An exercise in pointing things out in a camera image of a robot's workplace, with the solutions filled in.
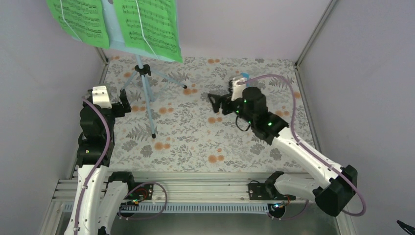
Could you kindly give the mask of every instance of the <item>green sheet music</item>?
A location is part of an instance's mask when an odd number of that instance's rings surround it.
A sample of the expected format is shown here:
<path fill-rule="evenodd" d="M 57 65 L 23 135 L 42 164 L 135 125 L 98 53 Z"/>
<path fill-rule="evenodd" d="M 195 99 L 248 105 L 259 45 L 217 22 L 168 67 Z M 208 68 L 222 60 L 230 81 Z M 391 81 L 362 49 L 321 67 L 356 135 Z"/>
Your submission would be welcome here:
<path fill-rule="evenodd" d="M 52 16 L 67 34 L 95 47 L 109 47 L 101 0 L 62 0 L 63 16 L 60 0 L 46 2 Z"/>
<path fill-rule="evenodd" d="M 144 37 L 154 52 L 182 62 L 177 30 L 176 0 L 114 0 L 114 8 L 125 45 L 153 54 L 142 36 L 137 2 Z"/>

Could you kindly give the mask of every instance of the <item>table surface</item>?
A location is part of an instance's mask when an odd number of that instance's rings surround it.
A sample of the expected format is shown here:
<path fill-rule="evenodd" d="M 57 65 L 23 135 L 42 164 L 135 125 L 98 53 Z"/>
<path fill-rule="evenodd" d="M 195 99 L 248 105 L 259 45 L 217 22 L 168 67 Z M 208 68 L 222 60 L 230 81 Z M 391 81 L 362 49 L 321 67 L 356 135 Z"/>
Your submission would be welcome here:
<path fill-rule="evenodd" d="M 293 63 L 278 59 L 194 58 L 183 63 L 144 58 L 154 70 L 183 82 L 183 89 L 153 74 L 149 77 L 158 98 L 150 104 L 157 137 L 151 138 L 141 79 L 134 78 L 126 88 L 132 112 L 116 119 L 112 170 L 163 172 L 304 172 L 299 164 L 277 148 L 256 138 L 252 131 L 235 126 L 235 114 L 215 114 L 207 94 L 228 93 L 228 81 L 241 72 L 250 78 L 280 74 L 292 81 L 297 99 L 295 130 L 312 144 L 312 137 L 301 100 Z M 105 79 L 118 101 L 119 90 L 134 71 L 134 56 L 111 58 Z M 250 84 L 267 97 L 271 112 L 290 121 L 293 105 L 287 86 L 265 78 Z M 238 124 L 247 126 L 243 120 Z"/>

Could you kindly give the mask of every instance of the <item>black cord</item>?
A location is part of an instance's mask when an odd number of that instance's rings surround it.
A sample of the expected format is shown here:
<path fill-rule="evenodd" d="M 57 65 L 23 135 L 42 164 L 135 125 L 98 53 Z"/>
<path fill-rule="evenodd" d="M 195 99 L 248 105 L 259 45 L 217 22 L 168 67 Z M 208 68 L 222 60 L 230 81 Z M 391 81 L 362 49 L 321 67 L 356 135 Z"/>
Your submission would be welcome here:
<path fill-rule="evenodd" d="M 239 130 L 241 130 L 241 131 L 248 131 L 248 130 L 249 130 L 249 128 L 251 127 L 251 125 L 249 124 L 249 126 L 248 126 L 248 128 L 247 128 L 246 130 L 242 130 L 242 129 L 238 126 L 238 118 L 239 118 L 239 116 L 237 115 L 237 116 L 236 116 L 236 120 L 235 120 L 236 127 L 237 127 Z"/>
<path fill-rule="evenodd" d="M 412 226 L 410 226 L 410 225 L 407 225 L 407 224 L 405 224 L 404 222 L 402 222 L 402 221 L 400 221 L 400 220 L 397 220 L 396 221 L 397 223 L 398 223 L 398 225 L 405 231 L 405 232 L 407 232 L 408 234 L 410 234 L 410 235 L 415 235 L 415 228 L 414 227 L 412 227 Z"/>

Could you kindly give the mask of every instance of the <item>purple cable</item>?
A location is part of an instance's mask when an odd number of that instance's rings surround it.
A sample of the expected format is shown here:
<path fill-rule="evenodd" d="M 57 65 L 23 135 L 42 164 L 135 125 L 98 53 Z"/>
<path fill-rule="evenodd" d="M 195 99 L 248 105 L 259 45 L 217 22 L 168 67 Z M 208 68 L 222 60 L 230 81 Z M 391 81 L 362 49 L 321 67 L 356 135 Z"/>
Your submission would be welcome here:
<path fill-rule="evenodd" d="M 75 230 L 73 231 L 74 235 L 78 235 L 78 223 L 79 223 L 79 213 L 81 211 L 81 204 L 82 204 L 82 198 L 84 197 L 85 194 L 85 189 L 88 186 L 88 182 L 90 180 L 90 178 L 92 177 L 93 172 L 98 168 L 99 164 L 101 163 L 102 159 L 104 159 L 105 154 L 108 151 L 108 147 L 110 146 L 110 128 L 108 127 L 107 121 L 105 120 L 104 116 L 100 113 L 100 111 L 91 103 L 89 102 L 87 99 L 82 98 L 82 100 L 92 108 L 92 110 L 94 110 L 94 112 L 96 112 L 96 114 L 98 115 L 99 119 L 101 119 L 102 124 L 104 125 L 105 128 L 105 132 L 106 132 L 106 137 L 107 137 L 107 141 L 105 142 L 105 147 L 104 150 L 101 153 L 101 156 L 99 157 L 98 161 L 96 161 L 95 165 L 93 166 L 92 170 L 90 171 L 90 173 L 88 174 L 88 176 L 85 178 L 85 182 L 84 185 L 81 189 L 81 192 L 79 193 L 79 198 L 78 198 L 78 204 L 76 205 L 76 211 L 75 211 Z"/>
<path fill-rule="evenodd" d="M 315 154 L 311 149 L 309 149 L 307 146 L 305 146 L 297 137 L 295 130 L 294 130 L 294 120 L 296 118 L 296 98 L 294 96 L 294 89 L 291 86 L 291 83 L 283 76 L 281 75 L 276 75 L 276 74 L 268 74 L 268 75 L 263 75 L 263 76 L 259 76 L 256 78 L 252 78 L 248 81 L 245 82 L 238 82 L 238 85 L 242 85 L 242 84 L 246 84 L 246 83 L 250 83 L 253 81 L 257 81 L 259 79 L 262 78 L 266 78 L 266 77 L 276 77 L 278 78 L 280 81 L 283 81 L 285 84 L 287 84 L 287 86 L 290 88 L 291 91 L 291 95 L 293 97 L 293 114 L 291 116 L 291 133 L 293 134 L 293 137 L 295 139 L 295 141 L 304 149 L 306 150 L 309 154 L 311 154 L 313 157 L 315 157 L 317 160 L 319 160 L 321 163 L 323 163 L 326 167 L 328 167 L 329 169 L 331 169 L 332 171 L 334 171 L 336 174 L 338 174 L 344 181 L 346 181 L 346 183 L 348 183 L 350 185 L 350 187 L 356 192 L 356 194 L 359 196 L 360 201 L 362 202 L 362 211 L 359 213 L 350 213 L 348 211 L 342 210 L 345 214 L 351 215 L 351 216 L 362 216 L 366 213 L 366 201 L 363 198 L 363 195 L 361 194 L 361 192 L 357 189 L 357 187 L 346 177 L 344 176 L 341 172 L 339 172 L 337 169 L 332 168 L 332 166 L 325 162 L 321 157 L 319 157 L 317 154 Z"/>
<path fill-rule="evenodd" d="M 304 208 L 297 215 L 294 215 L 293 217 L 289 217 L 289 218 L 278 218 L 278 221 L 287 221 L 287 220 L 297 219 L 298 217 L 300 217 L 304 213 L 305 209 L 307 209 L 308 206 L 309 206 L 308 200 L 305 200 Z M 267 213 L 267 215 L 271 219 L 274 219 L 274 217 L 270 213 Z"/>
<path fill-rule="evenodd" d="M 166 209 L 166 207 L 167 207 L 167 192 L 166 192 L 166 189 L 161 185 L 161 184 L 159 184 L 159 183 L 157 183 L 157 182 L 146 182 L 146 183 L 142 183 L 142 184 L 140 184 L 140 185 L 138 185 L 137 187 L 135 187 L 133 190 L 131 190 L 131 191 L 129 191 L 128 192 L 128 194 L 127 194 L 127 196 L 125 196 L 125 198 L 127 198 L 128 197 L 128 195 L 130 195 L 131 193 L 133 193 L 134 191 L 136 191 L 139 187 L 141 187 L 141 186 L 144 186 L 144 185 L 148 185 L 148 184 L 155 184 L 155 185 L 158 185 L 159 187 L 161 187 L 161 189 L 163 190 L 163 192 L 164 192 L 164 194 L 165 194 L 165 196 L 166 196 L 166 200 L 164 201 L 164 206 L 163 206 L 163 208 L 161 209 L 161 211 L 160 212 L 158 212 L 157 214 L 155 214 L 155 215 L 152 215 L 152 216 L 150 216 L 150 217 L 145 217 L 145 218 L 129 218 L 129 217 L 124 217 L 124 216 L 122 216 L 121 215 L 121 210 L 123 209 L 123 208 L 125 208 L 125 207 L 130 207 L 131 205 L 124 205 L 124 206 L 121 206 L 120 207 L 120 209 L 119 209 L 119 211 L 118 211 L 118 216 L 120 216 L 121 218 L 124 218 L 124 219 L 126 219 L 126 220 L 147 220 L 147 219 L 154 219 L 154 218 L 156 218 L 157 216 L 159 216 L 159 215 L 161 215 L 161 213 L 163 213 L 163 211 Z"/>

